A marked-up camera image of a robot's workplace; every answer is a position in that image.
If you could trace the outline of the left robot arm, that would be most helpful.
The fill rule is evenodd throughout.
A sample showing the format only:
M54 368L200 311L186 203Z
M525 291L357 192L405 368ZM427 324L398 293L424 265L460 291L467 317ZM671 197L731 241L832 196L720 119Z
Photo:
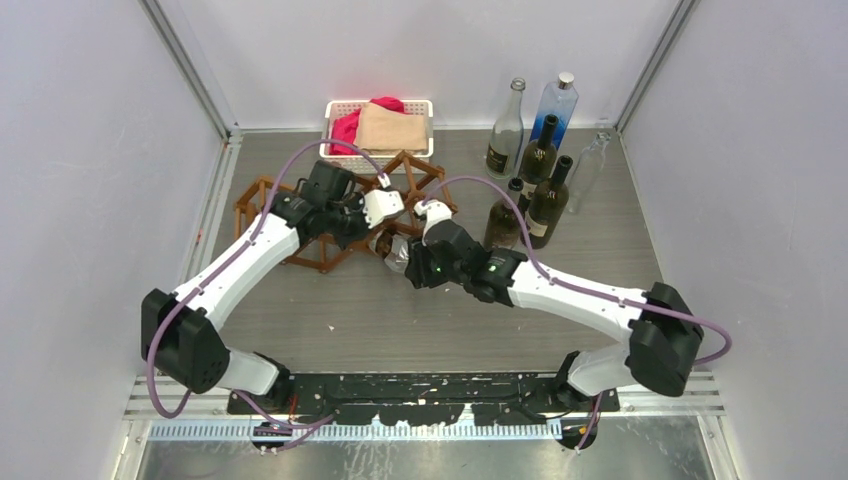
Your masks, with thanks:
M252 394L269 413L292 397L287 369L266 356L227 347L220 331L234 308L273 267L310 241L331 236L345 248L365 239L403 200L386 175L356 190L354 174L317 162L295 190L280 190L247 230L199 274L171 292L152 290L141 305L141 356L201 394L214 387Z

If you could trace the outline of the green bottle silver capsule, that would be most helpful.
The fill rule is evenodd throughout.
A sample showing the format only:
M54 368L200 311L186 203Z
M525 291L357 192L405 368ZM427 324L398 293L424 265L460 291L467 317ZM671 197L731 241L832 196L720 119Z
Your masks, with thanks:
M483 237L483 246L487 250L512 249L518 243L520 221L512 205L518 206L523 188L522 179L510 179L507 184L508 200L501 198L491 206Z

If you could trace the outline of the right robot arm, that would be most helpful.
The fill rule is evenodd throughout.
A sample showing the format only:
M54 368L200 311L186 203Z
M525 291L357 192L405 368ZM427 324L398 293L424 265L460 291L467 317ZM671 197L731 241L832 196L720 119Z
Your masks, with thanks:
M563 360L550 391L565 409L635 384L667 397L684 393L704 332L682 320L688 308L674 288L618 288L535 266L521 252L485 249L452 220L411 238L407 249L404 275L417 289L454 283L481 302L547 312L614 339Z

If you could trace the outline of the dark green bottle white label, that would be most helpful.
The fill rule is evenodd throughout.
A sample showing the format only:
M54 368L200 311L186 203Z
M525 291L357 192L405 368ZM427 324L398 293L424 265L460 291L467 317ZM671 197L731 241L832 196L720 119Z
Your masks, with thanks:
M522 212L529 207L536 187L551 173L557 155L553 137L558 124L559 118L556 115L546 115L539 137L531 140L522 154L519 177L523 181L523 188L518 200Z

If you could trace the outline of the blue square glass bottle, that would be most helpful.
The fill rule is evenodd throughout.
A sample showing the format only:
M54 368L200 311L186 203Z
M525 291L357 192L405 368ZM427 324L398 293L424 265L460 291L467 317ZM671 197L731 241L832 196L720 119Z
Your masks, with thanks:
M546 84L530 134L530 141L541 136L545 118L554 115L558 118L552 144L559 149L569 127L570 120L579 100L579 93L574 87L575 76L570 72L561 72L556 80Z

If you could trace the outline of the small clear bottle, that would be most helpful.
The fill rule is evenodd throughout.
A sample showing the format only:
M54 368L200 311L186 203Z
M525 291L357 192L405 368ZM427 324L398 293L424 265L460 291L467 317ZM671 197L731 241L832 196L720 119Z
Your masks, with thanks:
M606 148L611 140L608 132L597 132L590 145L584 148L578 158L577 167L569 183L570 197L567 211L577 215L603 170L606 161Z

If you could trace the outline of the brown wooden wine rack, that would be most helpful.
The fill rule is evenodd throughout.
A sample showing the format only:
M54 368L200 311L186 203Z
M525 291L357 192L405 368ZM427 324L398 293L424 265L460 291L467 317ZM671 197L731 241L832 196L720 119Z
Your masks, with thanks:
M341 193L340 202L332 206L330 213L339 213L342 217L351 217L348 222L351 228L356 227L364 232L362 238L343 240L340 245L332 233L322 233L307 240L294 254L285 258L281 265L297 265L312 268L322 274L335 269L355 252L371 254L386 259L391 246L399 246L397 238L409 238L423 235L423 220L415 217L413 207L424 199L424 188L433 183L445 180L445 170L440 166L432 166L413 157L407 152L397 154L384 168L384 173L394 174L404 172L400 182L400 196L403 203L401 213L391 219L384 220L374 229L368 229L364 214L364 196L379 186L377 173L369 176L357 173L342 174L346 180L345 189ZM414 171L423 172L417 178ZM272 178L260 176L253 185L235 203L235 238L238 240L245 234L247 228L256 220L271 196Z

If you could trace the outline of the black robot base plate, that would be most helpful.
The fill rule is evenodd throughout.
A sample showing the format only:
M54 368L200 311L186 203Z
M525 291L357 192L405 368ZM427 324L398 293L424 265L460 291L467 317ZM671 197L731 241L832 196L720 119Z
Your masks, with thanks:
M290 377L290 393L272 415L303 423L327 416L338 425L448 426L468 415L475 426L540 425L592 404L564 403L553 373L357 373Z

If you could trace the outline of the clear glass wine bottle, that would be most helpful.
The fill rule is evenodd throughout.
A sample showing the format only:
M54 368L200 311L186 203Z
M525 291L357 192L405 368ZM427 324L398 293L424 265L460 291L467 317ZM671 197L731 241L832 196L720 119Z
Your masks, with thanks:
M485 157L486 171L493 178L510 177L518 161L525 131L521 116L525 88L524 78L511 80L506 108L493 125Z

